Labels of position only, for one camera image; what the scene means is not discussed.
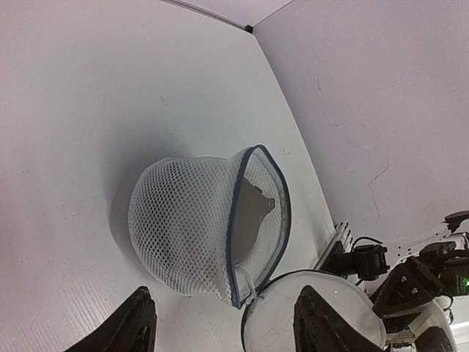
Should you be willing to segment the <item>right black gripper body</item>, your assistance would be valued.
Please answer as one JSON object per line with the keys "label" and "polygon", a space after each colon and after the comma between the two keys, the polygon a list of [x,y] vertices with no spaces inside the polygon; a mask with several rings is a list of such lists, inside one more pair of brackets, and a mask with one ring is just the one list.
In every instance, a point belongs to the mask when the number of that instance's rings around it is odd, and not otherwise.
{"label": "right black gripper body", "polygon": [[373,311],[381,319],[404,315],[433,300],[442,283],[419,257],[398,264],[372,295]]}

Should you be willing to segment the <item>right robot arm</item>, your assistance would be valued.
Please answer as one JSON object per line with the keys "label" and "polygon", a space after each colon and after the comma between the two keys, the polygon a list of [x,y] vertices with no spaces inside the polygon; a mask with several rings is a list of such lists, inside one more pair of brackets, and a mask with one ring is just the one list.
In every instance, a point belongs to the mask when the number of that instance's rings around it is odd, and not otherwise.
{"label": "right robot arm", "polygon": [[447,215],[434,234],[418,242],[375,244],[373,264],[384,278],[368,286],[375,314],[384,322],[389,350],[456,351],[451,332],[451,305],[468,295],[468,221],[462,210]]}

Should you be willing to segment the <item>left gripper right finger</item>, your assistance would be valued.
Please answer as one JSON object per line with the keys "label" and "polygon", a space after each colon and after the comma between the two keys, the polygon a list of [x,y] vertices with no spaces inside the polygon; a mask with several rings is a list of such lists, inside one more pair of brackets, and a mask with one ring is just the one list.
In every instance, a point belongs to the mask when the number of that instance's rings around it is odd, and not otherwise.
{"label": "left gripper right finger", "polygon": [[312,286],[294,306],[295,350],[302,352],[380,351],[357,332]]}

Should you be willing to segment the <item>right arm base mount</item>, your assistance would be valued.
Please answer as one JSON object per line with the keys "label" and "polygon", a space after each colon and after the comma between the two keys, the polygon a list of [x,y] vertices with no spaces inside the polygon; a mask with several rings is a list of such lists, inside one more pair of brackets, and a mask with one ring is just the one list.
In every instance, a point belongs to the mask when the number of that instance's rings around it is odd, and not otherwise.
{"label": "right arm base mount", "polygon": [[357,276],[359,281],[374,281],[391,268],[385,258],[386,253],[387,249],[381,243],[354,246],[348,252],[337,255],[333,261],[333,272],[326,273],[344,279]]}

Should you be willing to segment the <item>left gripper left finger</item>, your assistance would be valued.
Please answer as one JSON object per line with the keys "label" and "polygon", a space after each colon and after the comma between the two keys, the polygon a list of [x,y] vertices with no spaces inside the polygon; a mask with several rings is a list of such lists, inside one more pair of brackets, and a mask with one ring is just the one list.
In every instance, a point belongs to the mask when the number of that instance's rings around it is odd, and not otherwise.
{"label": "left gripper left finger", "polygon": [[146,286],[138,287],[98,328],[70,351],[154,351],[155,302]]}

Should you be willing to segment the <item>white mesh laundry bag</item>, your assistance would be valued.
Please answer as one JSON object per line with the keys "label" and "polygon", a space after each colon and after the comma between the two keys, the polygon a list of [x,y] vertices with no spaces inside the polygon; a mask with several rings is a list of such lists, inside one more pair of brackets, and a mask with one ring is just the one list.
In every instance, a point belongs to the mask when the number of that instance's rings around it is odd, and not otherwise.
{"label": "white mesh laundry bag", "polygon": [[[249,256],[235,265],[232,244],[243,178],[274,198]],[[128,229],[147,271],[183,296],[210,294],[243,311],[244,351],[296,351],[294,306],[312,286],[357,332],[384,348],[385,327],[366,294],[314,270],[312,237],[292,235],[287,181],[267,148],[230,158],[165,158],[148,166],[130,197]]]}

